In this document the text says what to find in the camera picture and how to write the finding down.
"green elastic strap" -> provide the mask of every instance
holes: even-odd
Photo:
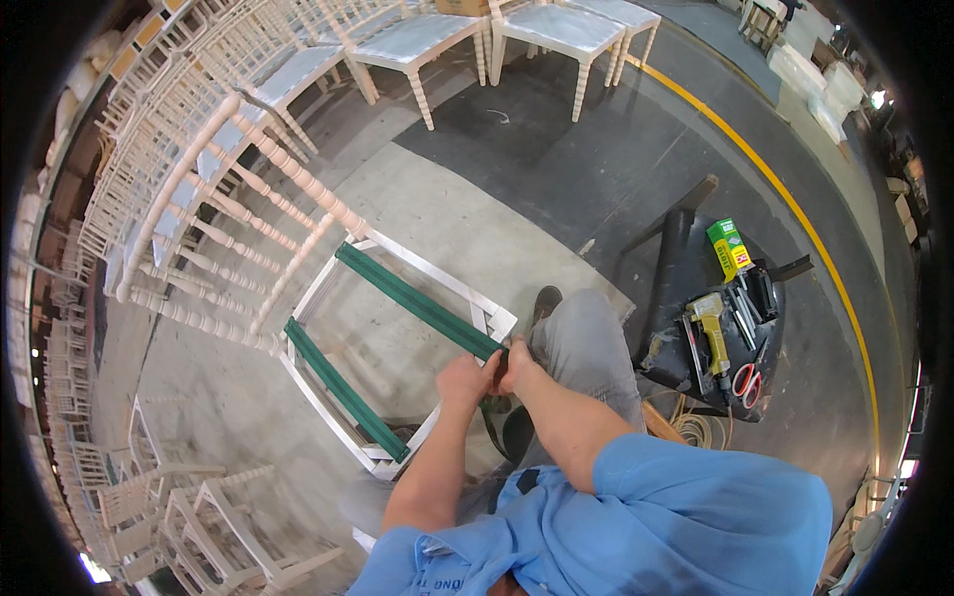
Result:
[[[355,420],[364,427],[371,438],[377,441],[382,449],[394,458],[395,462],[403,462],[411,450],[391,432],[387,424],[378,418],[378,415],[371,411],[371,408],[367,407],[367,404],[355,393],[351,385],[324,357],[318,346],[304,332],[304,329],[301,329],[301,325],[294,317],[290,317],[288,322],[285,323],[285,333],[288,334],[288,338],[292,340],[296,349],[301,352],[305,361],[318,374],[328,390],[338,398],[338,401],[351,413],[351,416],[354,416]]]
[[[477,358],[487,360],[497,350],[504,351],[502,357],[507,355],[508,349],[500,342],[494,341],[486,334],[475,329],[467,321],[421,294],[402,279],[387,271],[373,258],[347,242],[338,248],[335,257],[353,269],[358,275],[370,281],[371,285],[387,294],[412,315]]]

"wooden stick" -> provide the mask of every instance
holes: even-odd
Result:
[[[662,417],[651,403],[646,400],[643,400],[643,421],[646,422],[646,429],[650,431],[650,434],[659,439],[665,439],[666,441],[672,442],[681,442],[684,445],[688,445],[685,439],[682,438],[682,435],[677,433],[673,426],[669,424],[669,421]]]

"red scissors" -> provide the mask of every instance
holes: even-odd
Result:
[[[732,393],[737,398],[742,398],[742,407],[751,410],[758,401],[758,396],[762,392],[762,373],[758,366],[762,364],[762,356],[765,355],[765,346],[769,340],[766,338],[762,346],[758,348],[758,354],[755,361],[749,364],[743,364],[732,377]]]

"shoe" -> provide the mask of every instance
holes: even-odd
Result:
[[[556,286],[544,286],[544,288],[540,290],[540,293],[537,294],[537,300],[533,303],[533,317],[530,320],[529,329],[532,329],[533,326],[542,319],[546,319],[552,315],[553,309],[562,301],[563,294],[560,293],[560,290]]]

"wooden chair frame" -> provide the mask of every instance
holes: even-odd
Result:
[[[469,303],[471,322],[481,333],[486,333],[491,339],[502,341],[516,325],[517,317],[496,302],[464,285],[463,282],[442,271],[425,259],[415,255],[394,240],[370,230],[366,239],[356,242],[350,236],[348,241],[354,243],[355,248],[368,255],[388,254],[405,265],[427,275],[443,287]],[[329,290],[339,280],[343,271],[347,269],[340,260],[332,257],[312,282],[311,287],[301,298],[292,317],[301,325],[314,317],[321,307],[322,300]],[[375,477],[392,480],[410,462],[414,453],[421,447],[437,422],[440,405],[427,416],[421,427],[407,442],[410,454],[402,462],[396,462],[384,449],[375,442],[368,442],[357,431],[354,423],[345,416],[334,396],[328,394],[323,383],[317,378],[314,371],[305,362],[295,345],[288,341],[286,349],[279,355],[288,374],[304,393],[308,401],[318,410],[319,415],[331,427],[335,435],[344,443],[359,462]]]

